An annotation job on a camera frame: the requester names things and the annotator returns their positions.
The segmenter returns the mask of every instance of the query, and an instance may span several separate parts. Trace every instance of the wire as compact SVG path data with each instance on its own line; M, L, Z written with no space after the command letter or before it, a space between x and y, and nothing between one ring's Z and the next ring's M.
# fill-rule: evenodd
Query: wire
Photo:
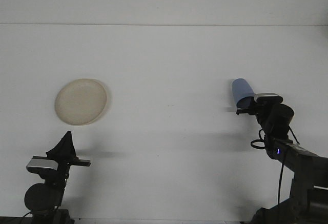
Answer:
M298 140L297 140L297 138L296 138L296 136L295 136L295 134L294 134L294 132L293 132L293 130L292 130L292 128L289 126L289 130L292 132L292 135L293 135L293 137L295 138L295 140L296 140L296 143L297 144L300 144L299 142L298 142Z
M282 159L282 164L281 164L281 170L280 170L280 177L279 177L279 187L278 187L278 204L280 204L280 191L281 191L281 182L282 182L282 174L283 174L283 168L285 166L285 161L286 161L286 158L287 158L287 154L288 154L288 150L290 149L290 147L288 147L286 149L286 152L283 156L283 159Z
M265 149L265 145L264 146L257 146L255 145L256 142L261 142L264 144L264 139L261 136L261 131L263 131L263 129L261 129L260 131L258 131L258 136L260 137L260 139L255 139L251 142L251 147L258 149L258 150L264 150Z
M286 161L286 158L287 158L287 154L288 154L288 151L289 151L290 147L288 147L286 149L286 152L283 156L283 159L282 159L282 163L281 163L281 170L280 170L280 177L279 177L279 186L278 186L278 214L277 214L277 223L279 223L279 215L280 215L280 193L281 193L281 182L282 182L282 174L283 174L283 168L285 166L285 161Z
M29 212L29 213L26 213L26 214L25 214L23 217L21 217L21 218L20 218L20 221L19 221L19 223L18 223L18 224L21 224L21 223L22 223L22 221L23 221L23 219L24 219L24 217L25 217L25 216L27 216L28 214L31 214L31 212Z

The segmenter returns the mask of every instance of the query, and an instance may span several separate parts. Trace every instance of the plate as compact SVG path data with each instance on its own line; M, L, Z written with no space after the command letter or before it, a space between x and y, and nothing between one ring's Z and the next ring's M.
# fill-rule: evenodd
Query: plate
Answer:
M95 79L77 79L64 86L57 95L55 111L70 125L86 125L100 117L107 103L107 93Z

